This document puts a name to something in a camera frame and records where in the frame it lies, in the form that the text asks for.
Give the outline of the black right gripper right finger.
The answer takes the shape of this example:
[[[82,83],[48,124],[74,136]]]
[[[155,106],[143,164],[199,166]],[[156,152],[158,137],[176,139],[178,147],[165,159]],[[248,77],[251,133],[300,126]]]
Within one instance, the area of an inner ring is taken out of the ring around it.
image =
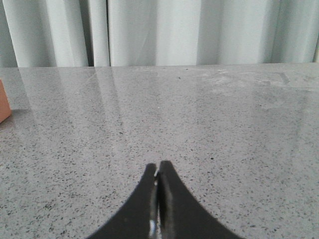
[[[158,171],[160,230],[163,239],[238,239],[188,191],[170,161]]]

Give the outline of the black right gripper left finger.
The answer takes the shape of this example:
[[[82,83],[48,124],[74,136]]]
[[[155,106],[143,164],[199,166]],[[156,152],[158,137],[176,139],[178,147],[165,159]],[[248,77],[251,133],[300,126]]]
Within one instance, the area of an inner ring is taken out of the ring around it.
[[[158,185],[156,165],[147,164],[133,193],[91,239],[156,239]]]

